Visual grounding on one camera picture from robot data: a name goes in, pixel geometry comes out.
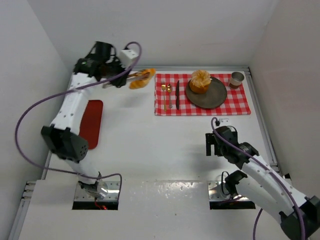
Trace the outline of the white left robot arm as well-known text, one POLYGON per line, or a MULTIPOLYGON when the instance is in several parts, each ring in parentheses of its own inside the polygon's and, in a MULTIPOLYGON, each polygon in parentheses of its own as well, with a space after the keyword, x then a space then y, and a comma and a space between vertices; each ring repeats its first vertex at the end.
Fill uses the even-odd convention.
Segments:
POLYGON ((89 143, 80 136, 81 121, 98 83, 108 79, 115 87, 124 86, 130 72, 128 67, 137 57, 138 54, 133 53, 119 58, 112 44, 97 41, 89 53, 75 64, 68 93, 58 114, 50 126, 41 129, 49 150, 72 168, 80 187, 95 199, 104 198, 108 189, 100 179, 101 173, 86 157, 89 143))

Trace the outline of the orange bread roll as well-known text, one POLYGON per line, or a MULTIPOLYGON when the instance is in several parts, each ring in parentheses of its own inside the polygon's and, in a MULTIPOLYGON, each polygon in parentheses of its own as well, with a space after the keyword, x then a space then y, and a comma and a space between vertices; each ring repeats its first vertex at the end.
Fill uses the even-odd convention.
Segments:
POLYGON ((155 73, 155 68, 146 68, 129 74, 127 77, 127 80, 130 82, 129 88, 136 90, 146 87, 155 73))

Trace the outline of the silver metal tongs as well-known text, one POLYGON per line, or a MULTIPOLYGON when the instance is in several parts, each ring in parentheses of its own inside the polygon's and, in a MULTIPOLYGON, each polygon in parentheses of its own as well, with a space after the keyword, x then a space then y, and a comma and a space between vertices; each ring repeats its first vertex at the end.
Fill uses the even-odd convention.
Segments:
POLYGON ((143 69, 129 75, 125 75, 118 80, 112 81, 110 83, 104 83, 102 85, 103 89, 109 87, 121 88, 129 83, 129 88, 131 90, 141 89, 146 87, 151 78, 155 75, 156 70, 154 68, 143 69))

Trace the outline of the sugared round bread bun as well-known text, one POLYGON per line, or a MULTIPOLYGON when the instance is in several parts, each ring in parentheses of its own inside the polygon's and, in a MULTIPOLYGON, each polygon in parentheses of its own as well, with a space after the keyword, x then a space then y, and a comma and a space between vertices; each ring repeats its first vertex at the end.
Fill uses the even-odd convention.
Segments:
POLYGON ((196 94, 205 94, 211 84, 211 75, 206 70, 196 70, 191 74, 190 89, 196 94))

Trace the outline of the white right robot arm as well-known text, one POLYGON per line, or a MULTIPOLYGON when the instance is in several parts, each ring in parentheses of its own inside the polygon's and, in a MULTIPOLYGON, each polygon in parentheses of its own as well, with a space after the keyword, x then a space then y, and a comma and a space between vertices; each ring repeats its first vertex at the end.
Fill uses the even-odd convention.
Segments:
POLYGON ((206 155, 224 157, 238 169, 224 180, 222 189, 243 196, 262 208, 291 240, 305 240, 320 228, 320 199, 295 189, 248 142, 238 142, 232 126, 206 133, 206 155))

